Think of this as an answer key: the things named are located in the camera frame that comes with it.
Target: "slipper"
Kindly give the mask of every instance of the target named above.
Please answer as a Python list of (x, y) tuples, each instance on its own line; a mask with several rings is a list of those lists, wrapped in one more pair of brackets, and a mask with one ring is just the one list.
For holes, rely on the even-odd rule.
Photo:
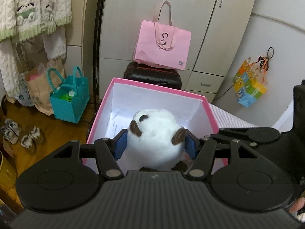
[(11, 129), (17, 136), (19, 136), (20, 132), (22, 131), (22, 127), (20, 125), (11, 119), (6, 119), (4, 123), (6, 127)]
[(39, 127), (26, 126), (25, 131), (35, 141), (35, 144), (43, 144), (45, 142), (45, 137)]
[(36, 146), (32, 138), (25, 132), (20, 133), (20, 144), (31, 155), (36, 153)]
[(17, 143), (18, 137), (14, 133), (14, 131), (6, 126), (0, 127), (0, 132), (2, 133), (3, 137), (7, 139), (13, 145)]

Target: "pink tote bag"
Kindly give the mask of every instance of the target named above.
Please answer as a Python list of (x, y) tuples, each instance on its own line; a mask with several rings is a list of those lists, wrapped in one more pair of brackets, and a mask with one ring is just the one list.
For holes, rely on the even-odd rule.
[[(158, 17), (164, 4), (170, 8), (169, 25), (160, 24)], [(184, 70), (192, 33), (173, 26), (169, 1), (157, 6), (153, 21), (142, 21), (134, 61), (157, 68)]]

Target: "wardrobe door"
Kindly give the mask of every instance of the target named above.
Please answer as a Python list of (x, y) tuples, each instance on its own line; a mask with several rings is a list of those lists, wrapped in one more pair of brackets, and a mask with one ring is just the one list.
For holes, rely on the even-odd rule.
[[(175, 27), (192, 32), (187, 69), (193, 69), (206, 29), (211, 18), (215, 0), (168, 0), (171, 3)], [(168, 7), (161, 11), (159, 22), (168, 24)]]
[(225, 76), (245, 32), (254, 0), (217, 0), (194, 71)]
[(100, 58), (132, 60), (142, 20), (153, 19), (162, 0), (106, 0)]

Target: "yellow basket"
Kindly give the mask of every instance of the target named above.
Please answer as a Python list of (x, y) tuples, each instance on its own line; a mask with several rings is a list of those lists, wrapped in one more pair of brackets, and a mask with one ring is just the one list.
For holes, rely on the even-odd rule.
[(6, 158), (1, 153), (1, 164), (0, 164), (0, 183), (4, 184), (8, 188), (13, 188), (15, 186), (17, 172), (11, 166), (11, 164), (6, 160)]

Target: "hand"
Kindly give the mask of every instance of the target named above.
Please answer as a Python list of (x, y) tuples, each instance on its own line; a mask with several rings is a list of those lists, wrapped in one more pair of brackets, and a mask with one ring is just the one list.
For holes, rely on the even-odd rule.
[(289, 213), (295, 213), (298, 212), (301, 208), (305, 206), (305, 198), (298, 198), (294, 204), (289, 208), (288, 212)]

